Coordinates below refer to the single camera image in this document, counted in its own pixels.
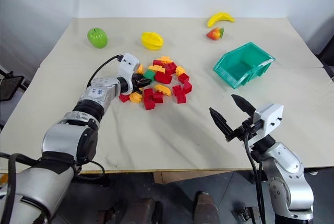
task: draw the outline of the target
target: green building block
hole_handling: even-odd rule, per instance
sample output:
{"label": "green building block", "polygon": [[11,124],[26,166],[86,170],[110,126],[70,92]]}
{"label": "green building block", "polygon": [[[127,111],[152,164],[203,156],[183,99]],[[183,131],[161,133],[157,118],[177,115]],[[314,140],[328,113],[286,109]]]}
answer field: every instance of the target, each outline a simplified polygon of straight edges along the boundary
{"label": "green building block", "polygon": [[155,74],[155,72],[154,71],[152,71],[152,70],[147,70],[145,73],[144,73],[144,77],[145,78],[148,78],[148,79],[151,79],[152,81],[151,81],[151,83],[154,81],[154,76],[155,76],[156,74]]}

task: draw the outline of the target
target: yellow building block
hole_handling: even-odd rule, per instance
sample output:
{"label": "yellow building block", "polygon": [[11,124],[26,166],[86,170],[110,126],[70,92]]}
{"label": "yellow building block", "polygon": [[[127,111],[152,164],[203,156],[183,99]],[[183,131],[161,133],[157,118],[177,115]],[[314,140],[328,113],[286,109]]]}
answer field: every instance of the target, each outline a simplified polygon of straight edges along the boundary
{"label": "yellow building block", "polygon": [[166,69],[163,68],[162,66],[154,65],[154,66],[149,66],[149,70],[155,71],[155,72],[162,72],[165,73]]}
{"label": "yellow building block", "polygon": [[172,91],[168,87],[165,87],[163,85],[158,84],[154,87],[154,89],[158,92],[162,92],[164,95],[167,95],[167,96],[172,95]]}
{"label": "yellow building block", "polygon": [[138,73],[138,74],[144,74],[144,68],[143,68],[142,65],[140,65],[140,66],[138,67],[138,69],[137,69],[137,73]]}
{"label": "yellow building block", "polygon": [[163,64],[169,64],[173,61],[169,58],[169,56],[161,56],[161,58],[158,58],[157,61],[162,61]]}
{"label": "yellow building block", "polygon": [[178,66],[177,68],[176,68],[176,75],[177,76],[180,76],[181,74],[183,74],[183,73],[185,73],[186,71],[182,68],[182,67],[180,67],[180,66]]}
{"label": "yellow building block", "polygon": [[142,95],[137,92],[133,92],[130,94],[130,101],[133,103],[139,103],[142,100]]}

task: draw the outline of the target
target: yellow banana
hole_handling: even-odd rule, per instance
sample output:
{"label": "yellow banana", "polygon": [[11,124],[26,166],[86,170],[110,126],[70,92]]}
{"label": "yellow banana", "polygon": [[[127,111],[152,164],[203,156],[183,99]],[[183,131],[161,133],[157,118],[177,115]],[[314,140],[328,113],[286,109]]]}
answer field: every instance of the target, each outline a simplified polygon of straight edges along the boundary
{"label": "yellow banana", "polygon": [[221,20],[227,20],[230,22],[234,22],[234,19],[228,13],[216,13],[211,16],[211,18],[207,22],[208,27],[212,27],[216,22]]}

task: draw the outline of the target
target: white wall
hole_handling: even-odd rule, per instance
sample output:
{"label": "white wall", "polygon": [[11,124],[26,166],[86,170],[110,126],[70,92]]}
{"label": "white wall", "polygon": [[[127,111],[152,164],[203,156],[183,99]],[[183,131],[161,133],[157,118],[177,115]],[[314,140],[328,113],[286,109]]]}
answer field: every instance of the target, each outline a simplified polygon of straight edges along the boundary
{"label": "white wall", "polygon": [[334,33],[334,0],[1,0],[0,5],[1,61],[28,77],[71,16],[208,17],[222,10],[234,17],[288,17],[314,53]]}

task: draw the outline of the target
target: red strawberry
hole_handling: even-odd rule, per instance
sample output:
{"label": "red strawberry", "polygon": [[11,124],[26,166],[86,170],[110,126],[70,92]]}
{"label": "red strawberry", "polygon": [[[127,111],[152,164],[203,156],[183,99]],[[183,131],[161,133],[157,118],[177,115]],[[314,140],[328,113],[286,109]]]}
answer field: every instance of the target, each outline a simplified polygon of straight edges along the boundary
{"label": "red strawberry", "polygon": [[207,37],[212,40],[219,40],[221,37],[223,37],[224,34],[224,28],[213,28],[211,31],[208,32]]}

